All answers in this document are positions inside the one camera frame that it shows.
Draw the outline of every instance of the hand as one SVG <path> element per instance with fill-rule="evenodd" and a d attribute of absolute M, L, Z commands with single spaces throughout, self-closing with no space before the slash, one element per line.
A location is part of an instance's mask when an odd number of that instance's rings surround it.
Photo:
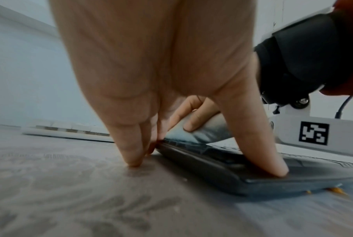
<path fill-rule="evenodd" d="M 171 116 L 169 130 L 190 113 L 192 113 L 191 117 L 183 125 L 184 130 L 187 132 L 193 132 L 200 128 L 211 117 L 220 113 L 220 111 L 218 106 L 207 97 L 196 95 L 189 96 Z"/>
<path fill-rule="evenodd" d="M 254 0 L 50 0 L 83 94 L 138 166 L 183 96 L 211 98 L 246 157 L 284 176 L 255 82 Z"/>

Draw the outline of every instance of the cable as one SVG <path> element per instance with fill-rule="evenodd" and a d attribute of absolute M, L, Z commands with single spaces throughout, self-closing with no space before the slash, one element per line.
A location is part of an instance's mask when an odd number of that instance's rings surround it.
<path fill-rule="evenodd" d="M 341 119 L 341 116 L 343 114 L 343 110 L 345 108 L 345 106 L 349 103 L 349 101 L 351 101 L 351 99 L 353 98 L 353 95 L 349 96 L 344 102 L 343 104 L 340 106 L 339 110 L 336 112 L 335 114 L 335 119 Z"/>

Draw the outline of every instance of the patterned surface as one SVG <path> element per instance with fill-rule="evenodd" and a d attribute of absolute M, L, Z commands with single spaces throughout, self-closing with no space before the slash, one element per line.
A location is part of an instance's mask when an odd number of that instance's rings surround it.
<path fill-rule="evenodd" d="M 153 155 L 127 168 L 112 143 L 0 126 L 0 236 L 350 236 L 348 196 L 224 194 Z"/>

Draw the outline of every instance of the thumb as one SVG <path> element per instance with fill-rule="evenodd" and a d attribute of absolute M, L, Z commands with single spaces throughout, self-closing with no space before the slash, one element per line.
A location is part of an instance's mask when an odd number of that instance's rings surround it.
<path fill-rule="evenodd" d="M 285 176 L 288 167 L 275 147 L 255 76 L 243 69 L 213 96 L 240 150 L 263 170 Z"/>

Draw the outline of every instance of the crumb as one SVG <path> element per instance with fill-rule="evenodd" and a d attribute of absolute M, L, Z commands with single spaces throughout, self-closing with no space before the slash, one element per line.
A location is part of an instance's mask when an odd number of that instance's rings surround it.
<path fill-rule="evenodd" d="M 330 192 L 334 192 L 334 193 L 339 193 L 339 194 L 344 194 L 344 195 L 347 195 L 341 188 L 328 188 L 326 189 Z"/>

